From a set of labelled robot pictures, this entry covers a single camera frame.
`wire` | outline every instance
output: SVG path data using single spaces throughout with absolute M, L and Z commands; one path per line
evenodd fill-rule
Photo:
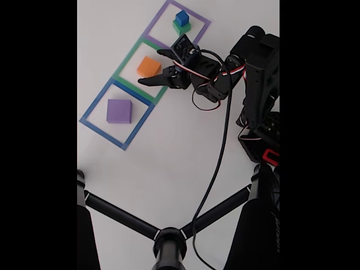
M 197 107 L 200 111 L 214 111 L 214 110 L 216 110 L 218 107 L 220 107 L 220 105 L 221 105 L 220 100 L 218 100 L 218 106 L 216 106 L 215 108 L 212 108 L 212 109 L 202 109 L 202 108 L 198 107 L 197 104 L 195 104 L 195 102 L 194 102 L 194 94 L 195 94 L 195 91 L 196 91 L 200 86 L 206 85 L 206 83 L 205 83 L 204 85 L 203 85 L 203 84 L 199 85 L 198 87 L 196 87 L 196 88 L 193 90 L 191 101 L 192 101 L 192 103 L 194 104 L 194 106 Z
M 243 129 L 240 131 L 240 134 L 237 136 L 237 138 L 239 140 L 243 140 L 243 141 L 260 141 L 261 138 L 241 138 L 240 135 L 241 133 L 244 131 L 245 128 L 249 127 L 249 125 L 246 125 L 243 127 Z
M 242 66 L 239 66 L 239 67 L 235 68 L 234 70 L 231 70 L 231 71 L 230 71 L 230 74 L 233 75 L 233 74 L 235 74 L 235 73 L 238 73 L 238 72 L 240 72 L 241 70 L 243 70 L 244 68 L 245 68 L 245 64 L 243 64 Z M 227 72 L 222 72 L 221 74 L 222 74 L 223 76 L 226 76 L 226 75 L 227 75 Z
M 208 78 L 208 77 L 206 77 L 206 76 L 204 76 L 204 75 L 201 75 L 200 73 L 197 73 L 196 71 L 193 71 L 193 70 L 191 70 L 191 69 L 188 69 L 187 67 L 181 65 L 180 63 L 176 62 L 175 60 L 173 60 L 173 63 L 174 63 L 175 65 L 179 66 L 180 68 L 182 68 L 183 70 L 186 70 L 187 72 L 189 72 L 189 73 L 191 73 L 191 74 L 193 74 L 193 75 L 196 75 L 196 76 L 198 76 L 198 77 L 200 77 L 200 78 L 202 78 L 202 79 L 205 79 L 205 80 L 210 80 L 210 78 Z
M 193 238 L 192 238 L 192 246 L 193 249 L 195 251 L 196 256 L 206 265 L 208 266 L 210 269 L 212 270 L 216 270 L 214 267 L 212 267 L 210 264 L 208 264 L 205 260 L 203 260 L 203 258 L 199 255 L 199 253 L 196 250 L 196 246 L 195 246 L 195 240 L 196 240 L 196 228 L 195 228 L 195 223 L 196 223 L 196 218 L 197 216 L 200 214 L 201 209 L 203 208 L 206 199 L 208 198 L 210 191 L 213 187 L 213 184 L 215 182 L 216 176 L 218 175 L 219 169 L 220 169 L 220 165 L 221 165 L 221 161 L 223 159 L 223 155 L 224 155 L 224 150 L 225 150 L 225 144 L 226 144 L 226 137 L 227 137 L 227 129 L 229 126 L 229 118 L 230 118 L 230 106 L 231 106 L 231 98 L 232 98 L 232 79 L 231 79 L 231 75 L 230 75 L 230 70 L 229 68 L 225 65 L 224 61 L 221 59 L 220 56 L 218 56 L 216 53 L 212 52 L 212 51 L 208 51 L 207 49 L 202 49 L 201 52 L 203 53 L 209 53 L 213 56 L 215 56 L 219 62 L 222 64 L 222 66 L 225 68 L 227 74 L 228 74 L 228 78 L 229 78 L 229 82 L 230 82 L 230 88 L 229 88 L 229 93 L 228 93 L 228 100 L 227 100 L 227 107 L 226 107 L 226 117 L 225 117 L 225 125 L 224 125 L 224 135 L 223 135 L 223 141 L 221 144 L 221 149 L 220 149 L 220 154 L 219 154 L 219 159 L 218 159 L 218 163 L 216 165 L 215 168 L 215 172 L 214 175 L 210 181 L 209 187 L 206 190 L 205 196 L 202 198 L 201 203 L 195 213 L 195 215 L 193 216 L 192 219 L 192 233 L 193 233 Z

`white table surface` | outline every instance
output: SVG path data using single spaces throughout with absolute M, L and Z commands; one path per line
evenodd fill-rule
M 193 87 L 168 89 L 126 151 L 79 122 L 164 0 L 78 0 L 78 169 L 86 189 L 159 227 L 181 228 L 193 217 L 213 175 L 221 147 L 226 101 L 203 112 Z M 199 42 L 223 59 L 252 25 L 280 36 L 279 0 L 179 0 L 209 19 Z M 222 166 L 201 213 L 250 183 L 255 164 L 237 140 L 244 83 L 234 88 Z M 207 101 L 199 98 L 206 106 Z M 273 110 L 279 110 L 279 100 Z M 151 269 L 153 241 L 90 209 L 102 270 Z M 225 265 L 241 207 L 198 234 L 197 249 L 216 269 Z M 187 270 L 207 269 L 188 241 Z

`small blue block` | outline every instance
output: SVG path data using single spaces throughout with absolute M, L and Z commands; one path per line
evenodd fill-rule
M 184 10 L 182 10 L 176 14 L 175 21 L 178 23 L 178 25 L 183 27 L 189 22 L 189 15 L 186 14 Z

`black tripod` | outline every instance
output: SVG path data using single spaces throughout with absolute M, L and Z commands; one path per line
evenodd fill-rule
M 97 197 L 96 195 L 84 191 L 85 186 L 85 177 L 84 174 L 78 170 L 77 174 L 77 182 L 78 182 L 78 269 L 79 269 L 79 263 L 82 264 L 80 267 L 85 267 L 84 269 L 99 269 L 100 266 L 98 264 L 97 260 L 97 251 L 95 246 L 95 238 L 92 231 L 92 223 L 91 218 L 88 210 L 85 208 L 85 204 L 88 207 L 91 207 L 94 210 L 97 210 L 98 212 L 112 218 L 115 221 L 120 222 L 121 224 L 127 226 L 128 228 L 137 231 L 138 233 L 148 237 L 149 239 L 154 240 L 154 248 L 153 252 L 156 258 L 156 263 L 152 270 L 185 270 L 182 260 L 184 260 L 186 255 L 186 240 L 191 238 L 193 236 L 192 233 L 192 222 L 186 224 L 181 229 L 177 228 L 165 228 L 165 229 L 158 229 L 155 226 L 145 222 L 144 220 L 141 220 L 130 213 L 127 213 L 126 211 L 116 207 L 113 204 L 110 204 L 109 202 Z M 255 231 L 246 231 L 246 237 L 249 237 L 252 233 L 254 234 L 254 237 L 252 239 L 244 239 L 242 240 L 243 245 L 248 245 L 247 242 L 251 242 L 252 245 L 256 243 L 256 239 L 258 238 L 257 235 L 261 234 L 261 232 L 256 229 L 258 226 L 266 226 L 264 231 L 268 231 L 269 227 L 268 225 L 271 223 L 273 226 L 276 225 L 276 222 L 273 221 L 274 217 L 277 216 L 277 220 L 279 219 L 279 212 L 274 207 L 273 200 L 271 198 L 271 192 L 278 188 L 276 186 L 276 182 L 274 181 L 274 177 L 276 177 L 276 174 L 272 172 L 272 169 L 270 166 L 266 164 L 258 165 L 255 168 L 254 176 L 251 178 L 251 181 L 253 185 L 248 185 L 239 192 L 235 193 L 231 197 L 227 198 L 214 208 L 207 211 L 205 214 L 201 215 L 197 218 L 195 223 L 196 232 L 200 232 L 203 229 L 205 229 L 207 226 L 211 225 L 224 215 L 228 214 L 229 212 L 233 211 L 235 208 L 240 206 L 241 204 L 250 201 L 258 201 L 261 198 L 261 203 L 265 205 L 265 208 L 263 205 L 259 206 L 250 206 L 246 207 L 244 205 L 243 212 L 245 215 L 248 215 L 247 212 L 250 214 L 254 211 L 254 207 L 261 208 L 260 212 L 265 211 L 264 215 L 261 214 L 261 217 L 264 216 L 265 222 L 258 221 L 258 217 L 248 217 L 246 222 L 247 224 L 254 223 L 253 229 Z M 271 239 L 259 239 L 258 241 L 266 241 L 266 243 L 269 245 L 269 249 L 267 250 L 267 253 L 270 251 L 269 254 L 272 254 L 271 252 L 275 252 L 275 250 L 278 249 L 278 252 L 280 253 L 280 246 L 277 248 L 277 239 L 275 238 L 277 228 L 272 228 L 274 231 L 273 236 Z M 237 238 L 242 238 L 242 233 L 239 234 Z M 81 247 L 81 250 L 79 250 L 79 239 L 80 237 L 86 239 L 86 245 L 85 247 Z M 234 243 L 231 247 L 231 253 L 234 253 L 234 249 L 236 249 L 236 245 L 234 246 Z M 249 250 L 247 252 L 251 252 L 251 245 L 248 246 Z

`black cable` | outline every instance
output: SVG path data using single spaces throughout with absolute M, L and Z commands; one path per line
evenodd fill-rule
M 194 104 L 194 106 L 197 107 L 200 111 L 213 111 L 213 110 L 216 110 L 218 107 L 220 107 L 220 105 L 221 105 L 220 100 L 218 100 L 218 106 L 216 106 L 215 108 L 212 108 L 212 109 L 202 109 L 202 108 L 198 107 L 197 104 L 195 104 L 195 102 L 194 102 L 194 94 L 195 94 L 196 89 L 197 89 L 197 88 L 195 88 L 195 89 L 193 90 L 191 100 L 192 100 L 192 103 Z
M 213 175 L 213 177 L 212 177 L 212 179 L 210 181 L 208 189 L 206 190 L 205 196 L 202 198 L 202 201 L 201 201 L 201 203 L 200 203 L 200 205 L 199 205 L 199 207 L 198 207 L 198 209 L 197 209 L 197 211 L 196 211 L 196 213 L 195 213 L 195 215 L 193 216 L 193 219 L 192 219 L 192 233 L 193 233 L 192 246 L 193 246 L 193 249 L 195 251 L 195 254 L 206 266 L 208 266 L 212 270 L 216 270 L 214 267 L 212 267 L 210 264 L 208 264 L 205 260 L 203 260 L 203 258 L 198 254 L 198 252 L 196 250 L 196 246 L 195 246 L 195 239 L 196 239 L 195 223 L 196 223 L 196 218 L 199 216 L 200 211 L 203 208 L 203 206 L 205 204 L 205 201 L 208 198 L 208 196 L 210 194 L 210 191 L 211 191 L 211 189 L 213 187 L 213 184 L 215 182 L 216 176 L 218 175 L 220 165 L 221 165 L 221 161 L 222 161 L 222 158 L 223 158 L 223 155 L 224 155 L 226 137 L 227 137 L 227 129 L 228 129 L 228 126 L 229 126 L 229 118 L 230 118 L 230 106 L 231 106 L 231 98 L 232 98 L 232 80 L 231 80 L 230 70 L 225 65 L 224 61 L 221 59 L 220 56 L 218 56 L 216 53 L 214 53 L 212 51 L 208 51 L 207 49 L 202 49 L 202 50 L 200 50 L 200 52 L 209 53 L 209 54 L 215 56 L 219 60 L 219 62 L 222 64 L 222 66 L 224 67 L 224 69 L 225 69 L 225 71 L 226 71 L 226 73 L 228 75 L 229 82 L 230 82 L 228 100 L 227 100 L 227 107 L 226 107 L 226 117 L 225 117 L 225 125 L 224 125 L 223 142 L 221 144 L 221 150 L 220 150 L 220 154 L 219 154 L 218 164 L 216 165 L 214 175 Z

